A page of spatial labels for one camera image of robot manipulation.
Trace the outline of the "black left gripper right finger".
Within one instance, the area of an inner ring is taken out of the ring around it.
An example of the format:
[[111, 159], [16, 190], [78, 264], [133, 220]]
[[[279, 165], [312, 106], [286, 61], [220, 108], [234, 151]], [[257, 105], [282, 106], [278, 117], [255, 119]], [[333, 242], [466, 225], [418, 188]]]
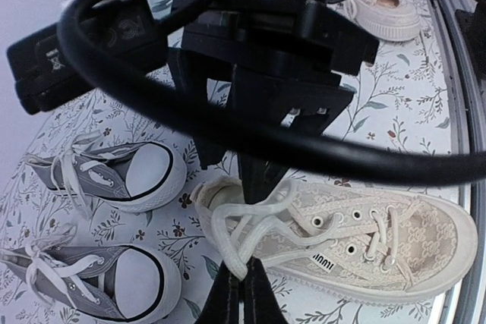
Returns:
[[263, 263], [252, 257], [247, 268], [242, 282], [243, 323], [286, 324], [287, 319], [279, 307]]

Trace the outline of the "grey sneaker with white laces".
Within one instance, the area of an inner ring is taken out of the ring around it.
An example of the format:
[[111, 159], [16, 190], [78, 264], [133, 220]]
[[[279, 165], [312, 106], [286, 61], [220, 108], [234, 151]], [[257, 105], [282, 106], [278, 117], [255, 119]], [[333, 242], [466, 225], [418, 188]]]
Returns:
[[137, 244], [74, 246], [76, 233], [66, 224], [3, 248], [1, 262], [46, 307], [64, 304], [104, 323], [153, 323], [176, 308], [181, 273], [170, 257]]

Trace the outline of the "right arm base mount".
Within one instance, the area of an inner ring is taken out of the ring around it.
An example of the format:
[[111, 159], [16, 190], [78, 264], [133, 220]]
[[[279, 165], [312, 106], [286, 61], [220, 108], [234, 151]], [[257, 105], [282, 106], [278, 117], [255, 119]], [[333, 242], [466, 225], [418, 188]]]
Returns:
[[463, 20], [463, 31], [470, 52], [478, 64], [485, 66], [485, 0], [474, 0], [475, 10], [472, 13], [457, 11], [459, 20]]

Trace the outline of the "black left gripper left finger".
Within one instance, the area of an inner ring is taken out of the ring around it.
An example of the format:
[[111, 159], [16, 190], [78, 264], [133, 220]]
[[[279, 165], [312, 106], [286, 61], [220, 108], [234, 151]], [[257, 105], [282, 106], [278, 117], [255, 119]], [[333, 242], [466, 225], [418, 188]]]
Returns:
[[221, 263], [199, 324], [238, 324], [240, 320], [240, 281]]

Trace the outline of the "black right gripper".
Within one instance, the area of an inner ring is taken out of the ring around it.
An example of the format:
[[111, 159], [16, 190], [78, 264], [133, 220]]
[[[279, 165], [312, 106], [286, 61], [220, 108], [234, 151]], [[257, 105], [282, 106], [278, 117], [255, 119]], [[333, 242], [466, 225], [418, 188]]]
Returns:
[[[235, 147], [228, 108], [250, 118], [238, 155], [244, 201], [265, 200], [289, 170], [299, 137], [319, 137], [351, 103], [343, 74], [376, 58], [377, 39], [330, 8], [332, 0], [213, 0], [186, 26], [168, 66], [200, 167]], [[218, 112], [208, 80], [231, 83]]]

